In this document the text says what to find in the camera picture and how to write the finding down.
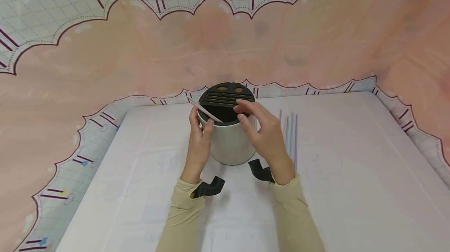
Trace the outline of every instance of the black plastic piece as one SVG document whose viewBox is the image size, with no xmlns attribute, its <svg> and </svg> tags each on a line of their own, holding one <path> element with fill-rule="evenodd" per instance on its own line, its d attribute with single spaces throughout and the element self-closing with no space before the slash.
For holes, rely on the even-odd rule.
<svg viewBox="0 0 450 252">
<path fill-rule="evenodd" d="M 224 187 L 225 181 L 217 176 L 212 179 L 211 184 L 202 182 L 192 193 L 191 198 L 199 198 L 200 196 L 218 195 Z"/>
<path fill-rule="evenodd" d="M 233 107 L 237 105 L 237 99 L 246 99 L 254 102 L 255 96 L 250 89 L 242 84 L 225 82 L 206 90 L 198 99 L 198 103 L 223 121 L 223 123 L 215 122 L 215 125 L 229 126 L 239 123 L 238 114 L 233 110 Z M 209 116 L 202 111 L 198 111 L 198 113 L 204 121 L 208 121 Z"/>
<path fill-rule="evenodd" d="M 252 174 L 255 176 L 255 178 L 261 181 L 269 181 L 271 183 L 275 183 L 275 180 L 272 178 L 270 168 L 266 167 L 263 169 L 259 159 L 250 161 L 248 165 L 250 165 L 250 169 L 252 170 Z"/>
</svg>

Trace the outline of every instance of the person's left hand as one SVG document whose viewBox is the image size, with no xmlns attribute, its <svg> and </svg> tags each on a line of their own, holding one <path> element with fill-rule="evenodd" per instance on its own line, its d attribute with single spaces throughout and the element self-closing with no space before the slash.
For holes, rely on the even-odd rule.
<svg viewBox="0 0 450 252">
<path fill-rule="evenodd" d="M 180 179 L 189 184 L 198 184 L 200 174 L 208 161 L 211 151 L 211 133 L 214 129 L 213 119 L 208 119 L 204 128 L 200 127 L 197 108 L 192 107 L 189 115 L 191 134 L 189 137 L 189 148 L 187 149 L 186 164 Z"/>
</svg>

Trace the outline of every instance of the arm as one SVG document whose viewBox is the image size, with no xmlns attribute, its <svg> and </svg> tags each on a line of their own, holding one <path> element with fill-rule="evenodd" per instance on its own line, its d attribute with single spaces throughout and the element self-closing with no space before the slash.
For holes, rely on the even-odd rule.
<svg viewBox="0 0 450 252">
<path fill-rule="evenodd" d="M 212 119 L 202 130 L 199 126 L 196 107 L 189 115 L 191 133 L 186 163 L 181 177 L 172 193 L 172 206 L 164 225 L 156 252 L 193 252 L 197 239 L 200 212 L 205 207 L 205 197 L 191 198 L 191 193 L 200 185 L 200 174 L 211 150 Z"/>
<path fill-rule="evenodd" d="M 303 196 L 300 178 L 286 152 L 280 122 L 259 103 L 238 100 L 234 111 L 252 145 L 270 167 L 275 184 L 270 184 L 280 252 L 325 252 Z M 253 114 L 261 128 L 256 131 L 247 117 Z"/>
<path fill-rule="evenodd" d="M 191 199 L 190 194 L 198 184 L 189 184 L 181 179 L 172 194 L 172 206 L 166 225 L 159 239 L 156 252 L 192 252 L 195 249 L 200 212 L 205 207 L 205 197 Z"/>
<path fill-rule="evenodd" d="M 325 252 L 303 196 L 299 175 L 296 173 L 283 186 L 270 183 L 270 191 L 275 201 L 274 210 L 280 251 Z"/>
</svg>

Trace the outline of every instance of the black plastic clip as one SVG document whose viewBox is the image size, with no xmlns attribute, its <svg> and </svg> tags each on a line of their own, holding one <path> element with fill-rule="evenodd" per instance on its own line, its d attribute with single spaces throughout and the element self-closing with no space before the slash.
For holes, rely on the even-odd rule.
<svg viewBox="0 0 450 252">
<path fill-rule="evenodd" d="M 259 159 L 250 161 L 248 165 L 250 165 L 250 169 L 252 170 L 252 174 L 255 176 L 255 178 L 261 181 L 269 181 L 271 183 L 275 183 L 275 180 L 272 178 L 270 168 L 266 167 L 263 169 Z"/>
<path fill-rule="evenodd" d="M 225 181 L 217 176 L 212 179 L 211 184 L 202 182 L 192 193 L 191 198 L 199 198 L 200 196 L 218 195 L 224 187 Z"/>
</svg>

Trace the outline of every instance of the white cylinder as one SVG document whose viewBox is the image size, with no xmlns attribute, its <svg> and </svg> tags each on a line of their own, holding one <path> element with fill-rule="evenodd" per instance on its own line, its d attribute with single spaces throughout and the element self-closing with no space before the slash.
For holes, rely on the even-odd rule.
<svg viewBox="0 0 450 252">
<path fill-rule="evenodd" d="M 202 126 L 205 120 L 199 115 Z M 256 118 L 248 117 L 256 129 Z M 214 126 L 211 134 L 211 155 L 220 163 L 239 165 L 248 161 L 255 154 L 255 148 L 248 139 L 240 122 L 228 126 Z"/>
</svg>

